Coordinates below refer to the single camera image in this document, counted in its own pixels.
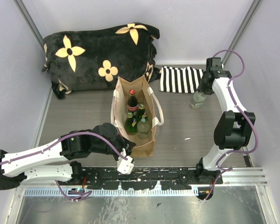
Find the clear glass bottle back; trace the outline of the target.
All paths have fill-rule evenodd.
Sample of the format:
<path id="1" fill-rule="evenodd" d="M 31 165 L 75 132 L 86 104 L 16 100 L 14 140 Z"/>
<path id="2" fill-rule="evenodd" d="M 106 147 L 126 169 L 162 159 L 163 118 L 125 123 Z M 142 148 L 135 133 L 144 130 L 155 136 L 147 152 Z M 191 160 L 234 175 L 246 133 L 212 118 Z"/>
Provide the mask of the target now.
<path id="1" fill-rule="evenodd" d="M 196 91 L 193 95 L 193 98 L 192 98 L 191 102 L 190 102 L 190 107 L 192 109 L 200 108 L 205 99 L 206 99 L 206 95 L 203 92 Z"/>

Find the green glass bottle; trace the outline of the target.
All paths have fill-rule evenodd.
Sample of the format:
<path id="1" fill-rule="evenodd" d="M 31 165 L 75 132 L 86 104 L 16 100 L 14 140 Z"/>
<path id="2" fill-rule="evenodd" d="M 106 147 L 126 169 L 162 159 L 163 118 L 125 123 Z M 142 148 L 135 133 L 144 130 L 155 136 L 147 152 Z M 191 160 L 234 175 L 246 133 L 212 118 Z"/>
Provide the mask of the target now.
<path id="1" fill-rule="evenodd" d="M 137 122 L 132 112 L 127 113 L 125 120 L 125 131 L 128 135 L 135 135 L 137 133 Z"/>
<path id="2" fill-rule="evenodd" d="M 139 104 L 139 109 L 136 113 L 136 121 L 139 122 L 141 119 L 145 119 L 145 120 L 148 119 L 144 103 Z"/>

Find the clear bottle green cap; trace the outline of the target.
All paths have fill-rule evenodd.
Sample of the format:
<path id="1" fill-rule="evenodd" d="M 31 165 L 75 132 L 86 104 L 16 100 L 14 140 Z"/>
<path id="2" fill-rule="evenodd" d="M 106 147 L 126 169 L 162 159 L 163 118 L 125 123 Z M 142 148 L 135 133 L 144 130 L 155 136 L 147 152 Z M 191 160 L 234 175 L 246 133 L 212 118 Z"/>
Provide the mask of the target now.
<path id="1" fill-rule="evenodd" d="M 149 123 L 145 118 L 142 118 L 137 124 L 137 135 L 141 139 L 146 139 L 149 134 Z"/>

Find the brown burlap canvas bag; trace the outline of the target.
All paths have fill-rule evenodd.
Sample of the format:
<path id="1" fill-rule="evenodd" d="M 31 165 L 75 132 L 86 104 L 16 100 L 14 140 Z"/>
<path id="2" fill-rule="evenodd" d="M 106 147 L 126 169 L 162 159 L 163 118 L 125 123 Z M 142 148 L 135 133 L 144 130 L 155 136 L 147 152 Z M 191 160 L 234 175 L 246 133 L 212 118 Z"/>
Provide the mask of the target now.
<path id="1" fill-rule="evenodd" d="M 135 96 L 138 100 L 138 105 L 140 103 L 145 104 L 148 118 L 147 121 L 150 127 L 149 134 L 146 139 L 139 138 L 137 134 L 128 135 L 125 131 L 125 120 L 128 113 L 127 102 L 130 89 L 135 90 Z M 156 142 L 156 129 L 157 126 L 164 124 L 164 116 L 161 105 L 153 89 L 149 86 L 144 76 L 132 82 L 128 82 L 121 77 L 118 78 L 112 98 L 111 123 L 118 128 L 119 133 L 123 137 L 136 143 L 136 146 L 132 150 L 132 157 L 153 156 Z"/>

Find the Coca-Cola glass bottle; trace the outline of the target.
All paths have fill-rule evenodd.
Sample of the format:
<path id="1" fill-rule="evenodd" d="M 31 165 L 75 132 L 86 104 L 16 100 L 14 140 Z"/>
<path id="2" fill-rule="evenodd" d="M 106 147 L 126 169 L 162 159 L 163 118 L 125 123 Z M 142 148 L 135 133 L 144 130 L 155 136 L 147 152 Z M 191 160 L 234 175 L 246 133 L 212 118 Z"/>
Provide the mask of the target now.
<path id="1" fill-rule="evenodd" d="M 138 106 L 138 100 L 135 96 L 135 90 L 130 89 L 129 98 L 128 98 L 128 102 L 127 102 L 127 109 L 129 112 L 131 112 L 133 114 L 133 116 L 135 116 L 138 111 L 138 108 L 139 108 L 139 106 Z"/>

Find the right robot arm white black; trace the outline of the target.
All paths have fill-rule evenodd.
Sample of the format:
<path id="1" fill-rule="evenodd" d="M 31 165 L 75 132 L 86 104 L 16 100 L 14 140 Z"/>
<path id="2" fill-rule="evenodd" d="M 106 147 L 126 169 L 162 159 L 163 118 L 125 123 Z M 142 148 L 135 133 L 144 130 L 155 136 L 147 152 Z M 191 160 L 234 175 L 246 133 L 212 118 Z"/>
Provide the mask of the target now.
<path id="1" fill-rule="evenodd" d="M 206 60 L 206 71 L 199 83 L 198 93 L 215 94 L 222 115 L 214 130 L 214 145 L 196 165 L 196 180 L 205 184 L 219 176 L 221 165 L 232 153 L 248 145 L 256 116 L 240 103 L 234 90 L 231 73 L 223 69 L 221 58 Z"/>

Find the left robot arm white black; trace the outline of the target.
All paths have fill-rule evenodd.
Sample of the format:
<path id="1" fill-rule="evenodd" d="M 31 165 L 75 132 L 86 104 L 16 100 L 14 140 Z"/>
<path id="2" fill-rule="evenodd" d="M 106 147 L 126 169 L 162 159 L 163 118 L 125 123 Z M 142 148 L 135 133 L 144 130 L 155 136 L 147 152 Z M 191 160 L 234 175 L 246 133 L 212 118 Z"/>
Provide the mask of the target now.
<path id="1" fill-rule="evenodd" d="M 8 153 L 0 150 L 0 190 L 27 182 L 58 181 L 80 185 L 86 179 L 77 160 L 91 153 L 112 155 L 117 171 L 129 175 L 134 167 L 131 153 L 136 144 L 118 133 L 111 123 L 72 131 L 42 146 Z"/>

